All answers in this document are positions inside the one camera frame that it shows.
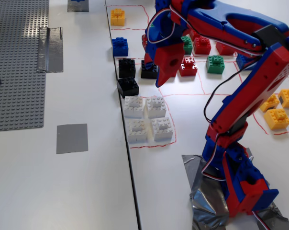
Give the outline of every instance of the green lego brick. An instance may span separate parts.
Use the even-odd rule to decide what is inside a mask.
[[[181,37],[184,42],[185,55],[190,55],[192,52],[192,42],[188,36]]]
[[[222,74],[225,68],[223,57],[218,55],[208,56],[206,68],[208,73]]]

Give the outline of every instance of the white cable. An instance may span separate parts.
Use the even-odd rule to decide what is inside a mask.
[[[170,34],[169,36],[167,36],[167,37],[165,37],[165,38],[163,38],[163,39],[161,39],[161,40],[159,40],[159,41],[155,41],[155,42],[152,42],[152,41],[150,40],[149,31],[150,31],[150,28],[151,28],[152,23],[156,20],[156,18],[157,18],[160,14],[162,14],[162,13],[164,13],[164,12],[167,12],[167,11],[170,12],[171,9],[161,10],[159,13],[157,13],[157,14],[155,15],[154,19],[149,23],[149,25],[148,25],[148,30],[147,30],[147,39],[148,39],[149,43],[151,43],[151,44],[160,43],[160,42],[163,42],[163,41],[169,39],[169,38],[173,35],[174,30],[175,30],[175,23],[173,23],[173,25],[172,25],[172,31],[171,31],[171,34]]]
[[[269,228],[267,228],[267,225],[265,224],[265,222],[261,218],[259,218],[259,216],[254,211],[252,211],[252,212],[253,212],[253,215],[255,216],[255,218],[263,225],[263,227],[266,230],[270,230]]]
[[[173,13],[175,13],[178,17],[180,17],[184,22],[186,22],[186,24],[187,24],[191,29],[193,29],[193,26],[191,26],[191,24],[190,24],[185,18],[183,18],[178,12],[176,12],[176,10],[174,10],[171,5],[170,5],[170,9],[171,9],[171,11],[172,11]],[[250,54],[250,55],[260,56],[260,55],[263,54],[263,52],[262,52],[262,53],[257,53],[257,52],[252,52],[252,51],[248,51],[248,50],[245,50],[245,49],[241,49],[240,47],[237,47],[237,46],[235,46],[235,45],[229,44],[229,43],[227,43],[227,42],[224,42],[224,41],[219,40],[219,39],[214,38],[214,37],[203,36],[203,35],[201,35],[201,36],[202,36],[202,37],[205,37],[205,38],[208,38],[208,39],[211,39],[211,40],[215,40],[215,41],[217,41],[217,42],[219,42],[219,43],[222,43],[222,44],[224,44],[224,45],[230,46],[230,47],[232,47],[232,48],[235,48],[235,49],[237,49],[237,50],[240,50],[240,51],[245,52],[245,53]]]
[[[214,147],[212,156],[211,156],[210,160],[206,163],[206,165],[203,167],[201,173],[202,173],[204,176],[209,177],[209,178],[211,178],[211,179],[213,179],[213,180],[216,180],[216,181],[226,181],[226,179],[219,179],[219,178],[217,178],[217,177],[211,176],[211,175],[209,175],[209,174],[207,174],[207,173],[204,172],[204,171],[207,169],[207,167],[210,165],[210,163],[212,162],[213,158],[214,158],[215,155],[216,155],[218,135],[219,135],[219,133],[217,133],[217,135],[216,135],[216,144],[215,144],[215,147]]]

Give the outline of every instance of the wire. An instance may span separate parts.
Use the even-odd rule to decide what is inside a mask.
[[[211,102],[212,98],[214,97],[217,89],[222,86],[223,84],[227,83],[228,81],[230,81],[231,79],[233,79],[233,77],[235,77],[237,74],[241,73],[243,70],[245,70],[246,68],[248,67],[251,67],[252,65],[254,65],[256,62],[258,62],[260,60],[261,57],[257,57],[253,60],[252,63],[246,65],[245,67],[243,67],[241,70],[239,70],[238,72],[234,73],[232,76],[230,76],[228,79],[226,79],[225,81],[223,81],[222,83],[220,83],[215,89],[214,91],[212,92],[211,96],[209,97],[205,107],[204,107],[204,116],[205,116],[205,119],[210,123],[211,120],[207,118],[206,116],[206,109],[207,109],[207,106],[209,105],[209,103]]]
[[[255,211],[252,211],[253,212],[253,215],[255,216],[255,218],[263,225],[263,227],[266,229],[266,230],[270,230],[270,228],[268,227],[268,225],[259,217],[259,215],[255,212]]]
[[[214,159],[214,157],[215,157],[215,155],[216,155],[217,142],[218,142],[218,139],[219,139],[220,136],[221,136],[221,135],[217,134],[217,136],[216,136],[216,142],[215,142],[215,147],[214,147],[214,149],[213,149],[213,153],[212,153],[211,157],[209,158],[209,160],[208,160],[208,161],[206,162],[206,164],[204,165],[204,167],[203,167],[203,169],[202,169],[201,172],[202,172],[202,174],[203,174],[204,176],[206,176],[206,177],[208,177],[208,178],[211,178],[211,179],[213,179],[213,180],[216,180],[216,181],[226,181],[226,179],[218,178],[218,177],[216,177],[216,176],[213,176],[213,175],[210,175],[210,174],[204,172],[204,171],[207,169],[207,167],[210,165],[210,163],[212,162],[212,160]]]
[[[199,35],[201,35],[202,37],[206,37],[206,38],[208,38],[208,39],[215,40],[215,41],[217,41],[217,42],[219,42],[219,43],[222,43],[222,44],[224,44],[224,45],[230,46],[230,47],[232,47],[232,48],[235,48],[235,49],[237,49],[237,50],[240,50],[240,51],[242,51],[242,52],[245,52],[245,53],[247,53],[247,54],[254,55],[254,56],[260,56],[260,55],[262,55],[262,54],[265,52],[265,50],[261,50],[261,51],[248,50],[248,49],[245,49],[245,48],[243,48],[243,47],[239,47],[239,46],[236,46],[236,45],[234,45],[234,44],[224,42],[224,41],[219,40],[219,39],[217,39],[217,38],[215,38],[215,37],[209,37],[209,36],[206,36],[206,35],[202,35],[202,34],[200,34],[172,5],[170,5],[169,8],[171,9],[171,11],[172,11],[173,13],[175,13],[175,14],[176,14],[178,17],[180,17],[184,22],[186,22],[186,24],[187,24],[190,28],[192,28],[193,30],[195,30],[195,31],[196,31]]]
[[[151,25],[152,25],[152,23],[156,20],[156,18],[157,18],[159,15],[161,15],[162,13],[164,13],[164,12],[170,12],[170,11],[171,11],[170,8],[164,8],[164,9],[160,10],[159,12],[157,12],[157,13],[153,16],[153,18],[152,18],[151,21],[149,22],[148,27],[147,27],[147,39],[148,39],[148,41],[149,41],[151,44],[157,44],[157,43],[163,42],[163,41],[169,39],[169,38],[173,35],[174,30],[175,30],[175,23],[172,23],[172,31],[171,31],[171,34],[170,34],[169,36],[167,36],[167,37],[159,40],[159,41],[154,41],[154,42],[151,41],[151,40],[150,40],[150,35],[149,35]]]

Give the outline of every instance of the gray square tile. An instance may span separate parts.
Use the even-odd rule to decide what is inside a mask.
[[[57,126],[56,154],[88,151],[87,124]]]

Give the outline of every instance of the robotic arm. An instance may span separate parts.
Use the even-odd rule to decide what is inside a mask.
[[[216,167],[230,217],[267,208],[278,195],[248,159],[239,141],[246,119],[289,75],[289,28],[282,22],[217,0],[156,0],[156,15],[143,36],[145,64],[159,66],[156,86],[176,72],[184,57],[181,37],[195,30],[256,62],[239,88],[223,100],[206,134],[203,157]]]

